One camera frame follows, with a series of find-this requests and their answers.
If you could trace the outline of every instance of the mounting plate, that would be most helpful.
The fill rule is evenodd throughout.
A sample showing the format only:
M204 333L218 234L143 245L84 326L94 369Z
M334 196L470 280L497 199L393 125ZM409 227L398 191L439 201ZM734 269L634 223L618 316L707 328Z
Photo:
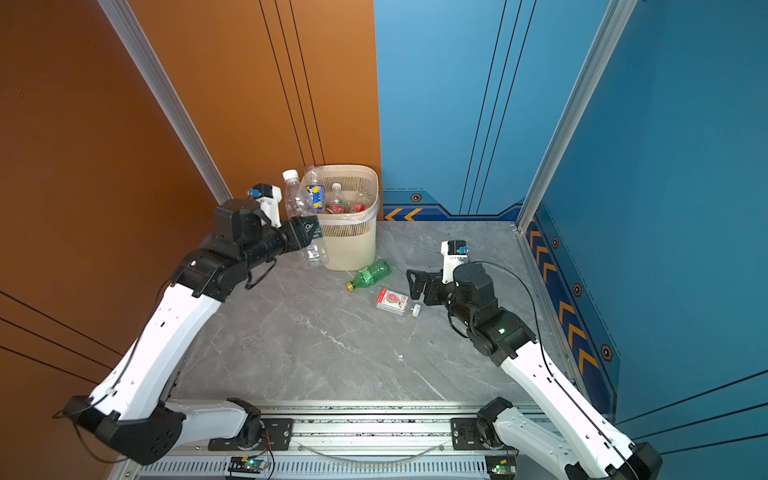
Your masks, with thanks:
M266 431L272 440L273 452L285 452L290 445L293 436L293 419L261 419ZM261 452L266 447L266 441L260 440L251 450L243 452ZM211 439L208 442L208 450L211 452L232 452L238 450L232 439Z

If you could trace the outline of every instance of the chevron stripe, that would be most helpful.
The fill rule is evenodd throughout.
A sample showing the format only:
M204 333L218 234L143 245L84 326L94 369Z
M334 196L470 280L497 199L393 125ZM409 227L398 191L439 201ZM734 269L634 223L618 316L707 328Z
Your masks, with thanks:
M541 252L549 253L547 247L536 247L536 265L541 265Z
M574 333L576 335L579 335L583 339L587 339L587 336L584 335L584 330L577 328L573 323L568 326L568 345L573 348L574 345Z
M413 222L413 216L416 215L418 212L420 212L422 210L424 210L424 209L423 208L417 208L413 212L411 212L410 214L406 215L404 218L407 221L409 221L409 222Z
M401 210L402 210L402 208L396 208L396 209L392 210L392 212L390 212L390 213L389 213L389 215L387 215L387 216L386 216L386 217L384 217L384 218L386 218L386 219L387 219L387 220L389 220L390 222L393 222L393 221L395 221L395 219L394 219L393 217L394 217L396 214L399 214Z
M567 310L568 312L573 313L576 315L576 312L574 311L574 307L568 305L566 302L560 301L560 324L563 324L563 311Z
M540 237L540 236L541 236L541 232L536 232L536 231L531 232L531 250L533 250L533 237Z
M584 350L579 349L578 350L578 371L581 372L582 375L584 375L584 361L587 360L589 363L594 365L596 369L599 369L598 361L594 359L592 355L589 353L586 353Z
M557 272L558 271L558 269L554 268L554 265L552 265L551 263L544 262L544 274L543 274L543 277L544 277L544 283L545 284L547 283L547 270L552 270L553 272Z

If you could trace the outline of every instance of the marble tabletop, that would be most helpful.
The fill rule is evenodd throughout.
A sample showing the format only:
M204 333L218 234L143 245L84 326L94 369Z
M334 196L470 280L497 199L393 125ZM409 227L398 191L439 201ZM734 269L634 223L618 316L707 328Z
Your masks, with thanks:
M530 285L515 228L506 222L379 222L377 256L392 273L349 292L354 272L305 270L288 253L256 288L238 286L187 351L176 399L452 400L486 402L503 396L530 402L505 375L448 325L445 308L424 306L418 317L376 309L382 288L408 294L407 269L442 268L440 243L463 239L473 260L514 270ZM253 270L254 278L264 266ZM486 267L499 304L534 328L521 284ZM558 366L550 323L542 341Z

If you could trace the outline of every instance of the blue wall panel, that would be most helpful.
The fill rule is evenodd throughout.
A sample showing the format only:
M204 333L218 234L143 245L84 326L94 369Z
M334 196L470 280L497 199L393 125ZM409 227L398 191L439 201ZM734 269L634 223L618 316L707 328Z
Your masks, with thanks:
M638 2L545 195L616 342L620 421L766 368L766 25L755 0ZM760 404L767 376L622 427L643 435ZM651 441L680 449L766 425L760 408ZM743 478L757 445L665 455L662 478L693 478L681 458Z
M385 215L423 207L420 192L435 203L413 220L519 203L607 4L377 0Z

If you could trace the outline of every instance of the blue bottle label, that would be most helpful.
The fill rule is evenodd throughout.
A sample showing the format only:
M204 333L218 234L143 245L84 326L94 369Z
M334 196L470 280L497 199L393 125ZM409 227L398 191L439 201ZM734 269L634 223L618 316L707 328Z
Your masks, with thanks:
M326 188L323 185L309 185L306 190L310 193L310 208L321 214L326 209Z

